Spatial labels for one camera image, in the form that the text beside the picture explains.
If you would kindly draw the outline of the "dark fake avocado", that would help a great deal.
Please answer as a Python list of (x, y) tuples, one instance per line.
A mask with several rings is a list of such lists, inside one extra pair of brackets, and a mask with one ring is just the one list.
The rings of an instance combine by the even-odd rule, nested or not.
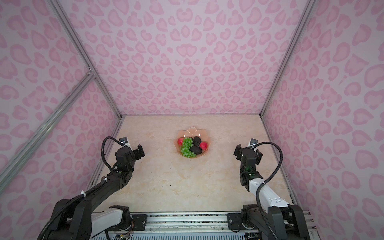
[(199, 147), (199, 144), (202, 142), (199, 136), (195, 136), (193, 139), (193, 145)]
[(200, 147), (198, 147), (198, 146), (190, 147), (190, 151), (192, 153), (194, 153), (195, 155), (200, 155), (203, 152), (203, 150)]

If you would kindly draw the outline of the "small red fake apple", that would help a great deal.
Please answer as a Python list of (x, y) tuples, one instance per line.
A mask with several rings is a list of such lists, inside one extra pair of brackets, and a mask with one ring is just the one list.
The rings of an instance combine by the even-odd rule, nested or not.
[(184, 139), (185, 139), (185, 138), (183, 138), (183, 137), (178, 138), (178, 145), (179, 145), (179, 146), (182, 146), (182, 145), (183, 145)]

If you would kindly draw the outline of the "green fake grape bunch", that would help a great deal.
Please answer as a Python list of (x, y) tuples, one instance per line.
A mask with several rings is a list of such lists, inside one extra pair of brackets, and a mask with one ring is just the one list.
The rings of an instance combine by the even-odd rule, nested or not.
[(195, 158), (197, 155), (190, 150), (191, 147), (193, 147), (193, 140), (192, 138), (184, 138), (182, 145), (181, 145), (181, 153), (182, 156), (186, 158)]

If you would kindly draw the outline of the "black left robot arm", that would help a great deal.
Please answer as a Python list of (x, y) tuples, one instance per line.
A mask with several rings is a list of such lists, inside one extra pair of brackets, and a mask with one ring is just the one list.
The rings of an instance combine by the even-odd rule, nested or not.
[(95, 209), (128, 184), (133, 176), (136, 161), (144, 156), (141, 145), (135, 150), (128, 146), (118, 149), (115, 153), (116, 167), (96, 186), (82, 191), (72, 199), (58, 201), (38, 239), (89, 240), (109, 228), (132, 228), (133, 219), (128, 207), (112, 206), (101, 213), (95, 213)]

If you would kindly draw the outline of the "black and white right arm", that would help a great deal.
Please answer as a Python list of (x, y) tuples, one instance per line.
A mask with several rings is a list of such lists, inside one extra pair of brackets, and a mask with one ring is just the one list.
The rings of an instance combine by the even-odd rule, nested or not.
[[(267, 178), (257, 170), (263, 157), (258, 149), (262, 145), (275, 147), (280, 155), (277, 167)], [(257, 230), (259, 240), (309, 240), (307, 222), (302, 208), (289, 204), (268, 186), (283, 163), (281, 148), (272, 142), (251, 139), (247, 147), (237, 145), (234, 156), (241, 162), (240, 183), (256, 197), (254, 205), (244, 205), (238, 214), (228, 214), (228, 228), (234, 233)]]

